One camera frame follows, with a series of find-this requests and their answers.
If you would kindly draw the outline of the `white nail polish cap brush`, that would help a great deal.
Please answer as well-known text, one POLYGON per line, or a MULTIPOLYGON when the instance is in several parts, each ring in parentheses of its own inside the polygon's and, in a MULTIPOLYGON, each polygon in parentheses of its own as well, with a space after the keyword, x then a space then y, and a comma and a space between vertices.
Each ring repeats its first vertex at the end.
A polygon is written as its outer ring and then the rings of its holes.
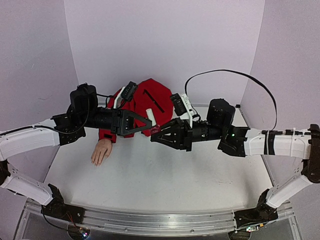
POLYGON ((153 110, 151 108, 148 108, 146 110, 147 118, 151 121, 151 126, 154 127, 157 125, 153 110))

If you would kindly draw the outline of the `red nail polish bottle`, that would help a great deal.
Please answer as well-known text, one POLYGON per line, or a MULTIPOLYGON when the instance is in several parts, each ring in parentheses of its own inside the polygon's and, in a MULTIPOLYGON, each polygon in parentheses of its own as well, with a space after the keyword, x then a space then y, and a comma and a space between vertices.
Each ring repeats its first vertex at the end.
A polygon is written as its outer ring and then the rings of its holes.
POLYGON ((161 131, 161 127, 159 125, 155 125, 150 129, 150 135, 157 134, 161 131))

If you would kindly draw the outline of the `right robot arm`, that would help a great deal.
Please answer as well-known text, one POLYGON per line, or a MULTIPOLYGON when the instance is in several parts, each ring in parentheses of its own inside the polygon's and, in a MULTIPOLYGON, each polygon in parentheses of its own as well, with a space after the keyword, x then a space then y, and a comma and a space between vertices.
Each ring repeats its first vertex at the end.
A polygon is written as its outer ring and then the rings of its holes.
POLYGON ((287 156, 303 161, 284 183, 267 190, 262 203, 276 209, 304 188, 320 182, 320 128, 259 130, 232 124, 236 109, 222 98, 209 103, 205 121, 194 121, 190 103, 179 96, 172 97, 177 118, 151 129, 151 141, 176 150, 191 151, 192 144, 218 140, 218 150, 232 157, 287 156))

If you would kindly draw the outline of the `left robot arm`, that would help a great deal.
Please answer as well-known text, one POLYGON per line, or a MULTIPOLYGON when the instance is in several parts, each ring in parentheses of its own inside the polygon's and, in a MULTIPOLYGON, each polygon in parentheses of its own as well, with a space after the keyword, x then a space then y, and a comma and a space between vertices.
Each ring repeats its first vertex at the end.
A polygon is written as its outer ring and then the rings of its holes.
POLYGON ((86 137, 86 129, 106 129, 117 136, 127 136, 150 130, 156 123, 154 113, 146 115, 123 109, 133 99, 138 86, 130 82, 120 89, 113 107, 100 107, 94 85, 79 85, 70 93, 66 113, 32 125, 0 133, 0 186, 14 194, 25 196, 46 207, 56 218, 64 218, 68 208, 60 190, 49 183, 21 173, 10 160, 25 153, 49 147, 61 147, 86 137))

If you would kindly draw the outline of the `red jacket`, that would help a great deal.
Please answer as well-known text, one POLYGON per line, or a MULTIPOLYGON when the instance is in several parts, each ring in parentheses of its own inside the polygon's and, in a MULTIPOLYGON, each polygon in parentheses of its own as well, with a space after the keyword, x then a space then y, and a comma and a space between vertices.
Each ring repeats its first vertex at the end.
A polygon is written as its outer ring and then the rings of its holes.
MULTIPOLYGON (((126 102, 121 108, 132 111, 144 118, 147 117, 147 109, 152 109, 153 116, 158 125, 162 126, 173 117, 173 103, 170 99, 172 92, 169 88, 150 78, 137 85, 133 99, 126 102)), ((117 136, 110 130, 99 129, 99 141, 109 140, 116 143, 117 136)))

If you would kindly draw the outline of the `mannequin hand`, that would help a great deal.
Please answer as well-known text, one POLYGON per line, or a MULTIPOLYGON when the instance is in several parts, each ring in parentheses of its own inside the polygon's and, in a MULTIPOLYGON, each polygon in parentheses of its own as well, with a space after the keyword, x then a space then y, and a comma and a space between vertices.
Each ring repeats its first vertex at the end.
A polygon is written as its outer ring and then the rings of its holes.
POLYGON ((96 167, 100 166, 104 159, 107 159, 112 151, 112 141, 109 139, 101 139, 97 142, 91 155, 91 163, 96 167))

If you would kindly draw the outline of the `aluminium front rail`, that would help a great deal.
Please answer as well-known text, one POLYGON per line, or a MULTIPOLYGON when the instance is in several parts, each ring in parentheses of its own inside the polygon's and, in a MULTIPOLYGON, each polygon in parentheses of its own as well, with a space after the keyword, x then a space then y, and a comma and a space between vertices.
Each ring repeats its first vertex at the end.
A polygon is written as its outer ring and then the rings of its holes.
POLYGON ((15 230, 15 240, 95 240, 135 236, 165 240, 197 237, 232 240, 300 240, 290 201, 271 214, 270 221, 249 221, 248 210, 187 213, 121 212, 66 207, 65 214, 28 200, 15 230))

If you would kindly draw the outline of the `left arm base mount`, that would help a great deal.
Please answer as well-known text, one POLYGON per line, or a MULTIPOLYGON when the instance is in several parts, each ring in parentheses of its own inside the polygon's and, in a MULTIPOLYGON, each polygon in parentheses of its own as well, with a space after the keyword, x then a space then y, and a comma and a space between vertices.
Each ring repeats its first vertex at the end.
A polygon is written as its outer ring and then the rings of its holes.
POLYGON ((41 206, 41 213, 46 217, 81 224, 84 219, 85 209, 80 206, 66 204, 60 190, 56 186, 49 183, 48 187, 51 190, 52 200, 47 205, 41 206))

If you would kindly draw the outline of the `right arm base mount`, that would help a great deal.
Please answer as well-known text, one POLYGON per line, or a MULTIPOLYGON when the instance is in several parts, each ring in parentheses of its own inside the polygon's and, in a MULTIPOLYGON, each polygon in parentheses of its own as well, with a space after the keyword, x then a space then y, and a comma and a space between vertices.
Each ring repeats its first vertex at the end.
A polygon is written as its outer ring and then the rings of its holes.
POLYGON ((266 224, 270 221, 278 219, 277 209, 267 205, 268 192, 269 189, 266 189, 260 195, 256 207, 237 210, 234 212, 234 219, 236 222, 237 229, 244 229, 249 226, 266 224))

